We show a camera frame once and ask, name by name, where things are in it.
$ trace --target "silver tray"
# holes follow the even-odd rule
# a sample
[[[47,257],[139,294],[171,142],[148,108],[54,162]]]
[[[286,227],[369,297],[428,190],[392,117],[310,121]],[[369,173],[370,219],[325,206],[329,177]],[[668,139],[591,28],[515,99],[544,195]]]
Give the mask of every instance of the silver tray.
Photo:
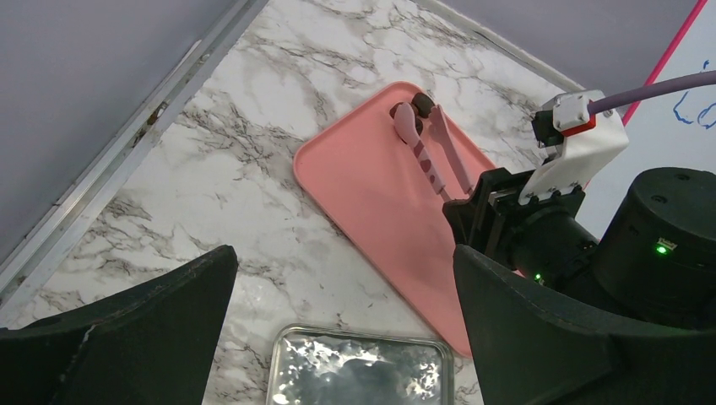
[[[449,405],[453,352],[430,339],[291,325],[276,338],[267,405]]]

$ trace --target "red plastic part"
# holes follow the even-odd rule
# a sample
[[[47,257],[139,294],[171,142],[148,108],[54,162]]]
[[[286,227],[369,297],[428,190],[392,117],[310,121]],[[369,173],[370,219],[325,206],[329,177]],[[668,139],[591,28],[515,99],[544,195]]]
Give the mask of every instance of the red plastic part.
[[[579,127],[569,128],[561,132],[562,135],[565,137],[571,137],[572,135],[577,135],[578,133],[588,131],[590,129],[594,129],[597,126],[597,116],[593,115],[589,118],[589,122],[586,124],[580,125]]]

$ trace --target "metal edge strip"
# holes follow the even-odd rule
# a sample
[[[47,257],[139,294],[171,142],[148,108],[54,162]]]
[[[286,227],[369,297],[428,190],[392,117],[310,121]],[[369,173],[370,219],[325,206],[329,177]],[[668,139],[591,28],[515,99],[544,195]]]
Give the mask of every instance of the metal edge strip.
[[[47,282],[268,0],[236,0],[0,265],[0,327]]]
[[[584,90],[584,87],[581,84],[565,76],[563,73],[554,69],[550,65],[542,62],[540,59],[532,56],[532,54],[519,46],[516,46],[512,42],[502,38],[495,31],[465,17],[439,0],[413,0],[413,2],[424,9],[439,15],[450,23],[457,25],[460,29],[467,31],[469,34],[481,38],[483,41],[486,41],[488,44],[494,46],[503,55],[513,59],[515,62],[531,70],[560,89],[565,91]]]

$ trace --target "blue marker drawing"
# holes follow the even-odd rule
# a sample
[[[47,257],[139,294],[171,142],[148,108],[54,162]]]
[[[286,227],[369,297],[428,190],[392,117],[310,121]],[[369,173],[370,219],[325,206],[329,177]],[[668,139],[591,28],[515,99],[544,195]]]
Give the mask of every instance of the blue marker drawing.
[[[713,127],[714,125],[716,125],[716,116],[712,116],[712,117],[710,118],[710,121],[711,121],[711,122],[708,123],[708,124],[704,124],[703,122],[701,122],[701,120],[702,120],[702,119],[711,111],[711,109],[714,108],[715,106],[716,106],[716,103],[713,103],[713,104],[711,104],[706,110],[701,111],[701,112],[698,114],[698,118],[696,119],[696,121],[698,122],[698,125],[700,125],[700,126],[706,128],[706,129],[710,129],[711,127]]]
[[[676,103],[676,105],[674,105],[674,110],[673,110],[673,112],[674,112],[674,115],[676,115],[676,119],[677,119],[677,120],[679,120],[679,121],[681,121],[681,122],[683,122],[683,123],[685,123],[685,124],[687,124],[687,125],[691,125],[691,124],[693,124],[693,121],[689,121],[689,120],[687,120],[686,118],[682,117],[682,116],[679,114],[679,111],[678,111],[679,105],[681,105],[681,103],[684,102],[684,99],[685,99],[688,95],[689,95],[689,92],[687,91],[687,92],[684,93],[684,95],[681,96],[681,100],[679,100],[679,102]]]
[[[702,72],[704,72],[706,70],[706,67],[708,67],[708,64],[709,64],[708,59],[703,61],[703,65],[701,67]],[[687,90],[686,92],[684,92],[684,95],[681,96],[679,101],[674,105],[674,108],[672,109],[672,111],[674,112],[674,116],[676,117],[676,120],[678,122],[681,122],[686,125],[693,124],[694,120],[687,118],[689,115],[688,113],[683,113],[683,114],[680,113],[679,107],[681,106],[681,104],[683,104],[684,100],[686,100],[686,97],[689,95],[690,92],[691,92],[690,90]],[[705,129],[710,129],[713,126],[716,126],[716,110],[714,110],[713,114],[709,114],[714,107],[716,107],[716,103],[711,104],[710,106],[708,106],[707,108],[703,109],[701,112],[698,113],[697,118],[696,118],[696,123],[699,126],[705,128]]]

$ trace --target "marble countertop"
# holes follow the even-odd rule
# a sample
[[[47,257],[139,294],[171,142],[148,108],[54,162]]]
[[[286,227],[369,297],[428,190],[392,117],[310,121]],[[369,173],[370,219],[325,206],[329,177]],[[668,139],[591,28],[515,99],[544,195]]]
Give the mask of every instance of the marble countertop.
[[[234,246],[239,273],[205,403],[264,404],[295,322],[433,332],[296,184],[306,140],[387,84],[429,89],[497,164],[541,162],[529,115],[560,90],[410,0],[272,0],[15,326]],[[456,403],[482,403],[471,360]]]

